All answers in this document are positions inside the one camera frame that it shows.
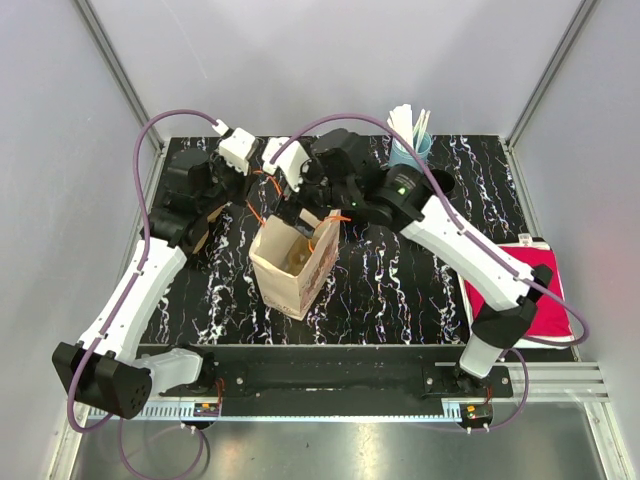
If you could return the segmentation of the brown paper takeout bag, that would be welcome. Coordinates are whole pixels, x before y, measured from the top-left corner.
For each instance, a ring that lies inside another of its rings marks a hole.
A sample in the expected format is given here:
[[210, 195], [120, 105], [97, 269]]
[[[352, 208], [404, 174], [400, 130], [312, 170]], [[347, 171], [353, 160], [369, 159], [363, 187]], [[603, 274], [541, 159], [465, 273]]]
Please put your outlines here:
[[340, 225], [350, 220], [340, 210], [323, 220], [304, 210], [301, 218], [311, 225], [310, 237], [274, 214], [260, 217], [249, 249], [265, 305], [299, 321], [328, 279], [338, 257]]

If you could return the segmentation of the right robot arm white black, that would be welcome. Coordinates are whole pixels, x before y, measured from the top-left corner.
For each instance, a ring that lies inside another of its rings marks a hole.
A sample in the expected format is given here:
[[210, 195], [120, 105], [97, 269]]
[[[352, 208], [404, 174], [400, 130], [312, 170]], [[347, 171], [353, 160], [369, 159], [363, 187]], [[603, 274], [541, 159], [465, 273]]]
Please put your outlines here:
[[308, 148], [294, 141], [264, 166], [280, 170], [287, 182], [277, 216], [305, 236], [311, 228], [299, 218], [303, 210], [319, 219], [333, 209], [356, 213], [428, 249], [471, 283], [484, 305], [454, 371], [454, 384], [470, 397], [488, 387], [500, 354], [533, 323], [540, 290], [553, 278], [550, 267], [512, 257], [445, 207], [434, 189], [449, 193], [455, 185], [451, 175], [406, 164], [382, 167], [364, 137], [344, 128], [318, 137]]

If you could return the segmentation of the black cup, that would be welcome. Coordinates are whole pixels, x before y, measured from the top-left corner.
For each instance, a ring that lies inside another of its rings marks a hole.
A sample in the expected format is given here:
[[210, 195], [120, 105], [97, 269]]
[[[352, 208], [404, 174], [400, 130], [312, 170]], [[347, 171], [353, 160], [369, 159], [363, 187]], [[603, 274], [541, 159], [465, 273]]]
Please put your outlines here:
[[440, 169], [431, 169], [430, 172], [442, 190], [444, 196], [450, 200], [456, 186], [454, 177], [450, 173]]

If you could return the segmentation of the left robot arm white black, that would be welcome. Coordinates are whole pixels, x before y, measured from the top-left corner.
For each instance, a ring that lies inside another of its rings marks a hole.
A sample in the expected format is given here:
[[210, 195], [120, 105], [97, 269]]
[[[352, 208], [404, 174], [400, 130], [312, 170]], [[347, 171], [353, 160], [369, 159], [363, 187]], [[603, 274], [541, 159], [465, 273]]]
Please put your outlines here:
[[188, 255], [202, 248], [210, 223], [225, 205], [244, 203], [256, 177], [247, 156], [225, 148], [212, 155], [182, 150], [165, 174], [149, 227], [107, 305], [75, 344], [60, 343], [52, 354], [70, 405], [80, 402], [132, 419], [151, 397], [174, 387], [203, 396], [215, 386], [213, 358], [196, 347], [169, 347], [145, 358], [137, 351]]

